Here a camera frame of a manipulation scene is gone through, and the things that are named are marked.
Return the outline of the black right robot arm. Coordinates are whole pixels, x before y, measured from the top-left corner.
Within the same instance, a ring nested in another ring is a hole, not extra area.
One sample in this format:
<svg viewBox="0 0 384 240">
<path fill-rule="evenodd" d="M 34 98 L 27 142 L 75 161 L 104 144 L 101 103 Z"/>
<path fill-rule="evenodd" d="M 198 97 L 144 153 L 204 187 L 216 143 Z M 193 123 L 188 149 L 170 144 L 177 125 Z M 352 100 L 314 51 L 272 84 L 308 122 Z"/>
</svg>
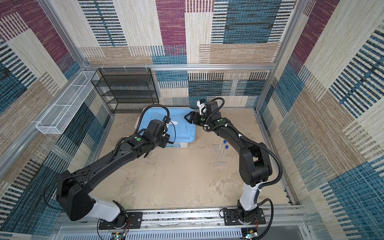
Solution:
<svg viewBox="0 0 384 240">
<path fill-rule="evenodd" d="M 225 100 L 197 101 L 198 112 L 185 115 L 190 124 L 203 127 L 226 140 L 239 154 L 239 173 L 244 188 L 238 200 L 237 212 L 241 224 L 250 224 L 258 213 L 258 197 L 262 188 L 278 183 L 283 176 L 279 158 L 263 143 L 256 143 L 241 133 L 230 120 L 222 117 L 220 110 Z"/>
</svg>

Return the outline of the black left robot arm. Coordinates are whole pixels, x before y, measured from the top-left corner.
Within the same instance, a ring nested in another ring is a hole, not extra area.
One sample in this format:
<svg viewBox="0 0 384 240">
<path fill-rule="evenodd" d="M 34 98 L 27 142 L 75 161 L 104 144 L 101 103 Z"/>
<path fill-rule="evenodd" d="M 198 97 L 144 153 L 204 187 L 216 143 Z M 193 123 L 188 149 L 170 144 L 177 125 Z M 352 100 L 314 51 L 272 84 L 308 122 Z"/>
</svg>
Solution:
<svg viewBox="0 0 384 240">
<path fill-rule="evenodd" d="M 58 175 L 56 200 L 71 221 L 96 218 L 115 229 L 127 227 L 128 215 L 121 204 L 92 197 L 90 193 L 125 164 L 147 157 L 156 147 L 166 147 L 170 142 L 167 131 L 171 116 L 167 107 L 159 105 L 159 108 L 166 111 L 162 120 L 151 120 L 144 129 L 137 127 L 132 135 L 119 139 L 113 151 L 92 164 Z"/>
</svg>

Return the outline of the blue capped test tube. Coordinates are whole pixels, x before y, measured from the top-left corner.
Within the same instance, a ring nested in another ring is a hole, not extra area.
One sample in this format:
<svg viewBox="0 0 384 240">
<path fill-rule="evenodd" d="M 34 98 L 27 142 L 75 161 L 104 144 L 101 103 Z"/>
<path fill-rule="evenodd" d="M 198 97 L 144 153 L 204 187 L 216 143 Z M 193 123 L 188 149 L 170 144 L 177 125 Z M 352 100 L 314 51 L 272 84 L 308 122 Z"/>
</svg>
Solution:
<svg viewBox="0 0 384 240">
<path fill-rule="evenodd" d="M 220 161 L 221 162 L 225 162 L 226 161 L 226 155 L 227 155 L 227 150 L 228 150 L 229 146 L 228 145 L 225 145 L 222 147 L 221 149 L 221 158 L 220 158 Z"/>
<path fill-rule="evenodd" d="M 227 141 L 221 139 L 221 142 L 219 144 L 219 151 L 222 151 L 223 149 L 225 149 L 226 148 L 226 144 L 227 144 Z"/>
</svg>

